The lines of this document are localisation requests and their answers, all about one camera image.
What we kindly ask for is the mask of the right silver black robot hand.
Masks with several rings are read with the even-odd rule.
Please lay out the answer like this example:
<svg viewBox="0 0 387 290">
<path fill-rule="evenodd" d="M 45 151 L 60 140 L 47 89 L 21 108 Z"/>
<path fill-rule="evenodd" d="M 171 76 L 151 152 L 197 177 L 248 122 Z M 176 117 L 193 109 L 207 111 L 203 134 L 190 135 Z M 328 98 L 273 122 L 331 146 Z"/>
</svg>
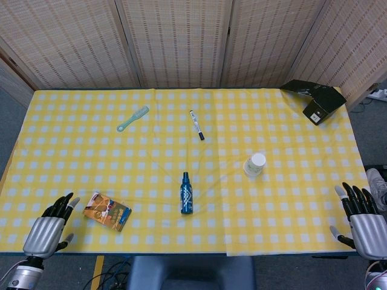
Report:
<svg viewBox="0 0 387 290">
<path fill-rule="evenodd" d="M 352 237 L 330 226 L 331 234 L 368 260 L 386 260 L 386 220 L 379 212 L 372 194 L 365 188 L 343 183 L 334 187 L 341 200 Z"/>
</svg>

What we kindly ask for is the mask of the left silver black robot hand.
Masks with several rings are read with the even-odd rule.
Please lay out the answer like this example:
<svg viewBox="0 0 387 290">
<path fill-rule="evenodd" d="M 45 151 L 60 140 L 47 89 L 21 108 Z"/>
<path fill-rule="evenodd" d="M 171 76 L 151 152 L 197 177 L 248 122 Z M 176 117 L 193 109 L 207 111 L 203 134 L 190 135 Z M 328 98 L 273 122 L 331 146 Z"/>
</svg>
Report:
<svg viewBox="0 0 387 290">
<path fill-rule="evenodd" d="M 72 197 L 73 193 L 60 197 L 35 220 L 23 247 L 27 257 L 47 259 L 71 243 L 74 233 L 70 233 L 63 241 L 60 241 L 60 238 L 80 201 L 80 198 L 72 199 Z"/>
</svg>

